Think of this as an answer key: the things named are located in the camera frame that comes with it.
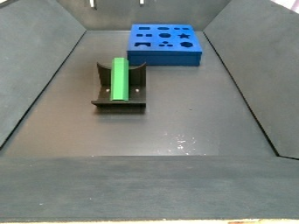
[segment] circular hole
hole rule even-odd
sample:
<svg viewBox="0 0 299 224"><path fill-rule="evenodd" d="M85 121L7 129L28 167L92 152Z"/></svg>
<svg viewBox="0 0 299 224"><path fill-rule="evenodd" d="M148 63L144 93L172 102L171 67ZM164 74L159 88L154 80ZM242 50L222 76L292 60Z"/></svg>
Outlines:
<svg viewBox="0 0 299 224"><path fill-rule="evenodd" d="M182 46L184 46L184 47L192 47L192 43L191 42L182 42Z"/></svg>
<svg viewBox="0 0 299 224"><path fill-rule="evenodd" d="M172 35L170 33L160 33L159 36L164 39L168 39Z"/></svg>

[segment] black holder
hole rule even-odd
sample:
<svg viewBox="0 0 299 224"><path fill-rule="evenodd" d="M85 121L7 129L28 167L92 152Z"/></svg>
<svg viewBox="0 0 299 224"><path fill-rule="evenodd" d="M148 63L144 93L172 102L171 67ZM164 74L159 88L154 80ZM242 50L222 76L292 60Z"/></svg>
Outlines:
<svg viewBox="0 0 299 224"><path fill-rule="evenodd" d="M146 63L128 69L128 101L111 101L111 68L97 63L100 90L97 100L91 103L97 107L104 106L138 106L146 107Z"/></svg>

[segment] green rectangular prism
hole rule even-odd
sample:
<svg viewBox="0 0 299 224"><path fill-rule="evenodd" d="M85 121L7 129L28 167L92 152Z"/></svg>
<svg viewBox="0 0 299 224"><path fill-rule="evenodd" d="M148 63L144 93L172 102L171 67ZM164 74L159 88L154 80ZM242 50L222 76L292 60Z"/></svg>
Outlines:
<svg viewBox="0 0 299 224"><path fill-rule="evenodd" d="M111 101L128 101L128 60L113 58L111 70Z"/></svg>

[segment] blue shape sorter block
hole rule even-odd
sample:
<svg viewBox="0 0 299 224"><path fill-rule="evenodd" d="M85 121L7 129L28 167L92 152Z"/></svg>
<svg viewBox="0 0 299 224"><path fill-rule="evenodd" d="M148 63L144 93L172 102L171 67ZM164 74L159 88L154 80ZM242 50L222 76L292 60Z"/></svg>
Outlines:
<svg viewBox="0 0 299 224"><path fill-rule="evenodd" d="M188 24L134 24L127 48L130 65L199 66L202 45Z"/></svg>

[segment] star-shaped hole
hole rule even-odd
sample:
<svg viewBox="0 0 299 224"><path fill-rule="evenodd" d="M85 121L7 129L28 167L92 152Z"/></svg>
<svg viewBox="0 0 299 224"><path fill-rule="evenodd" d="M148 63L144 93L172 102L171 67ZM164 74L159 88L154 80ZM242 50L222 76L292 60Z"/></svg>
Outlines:
<svg viewBox="0 0 299 224"><path fill-rule="evenodd" d="M191 36L191 35L187 35L187 34L184 34L184 33L179 35L180 39L188 39L190 36Z"/></svg>

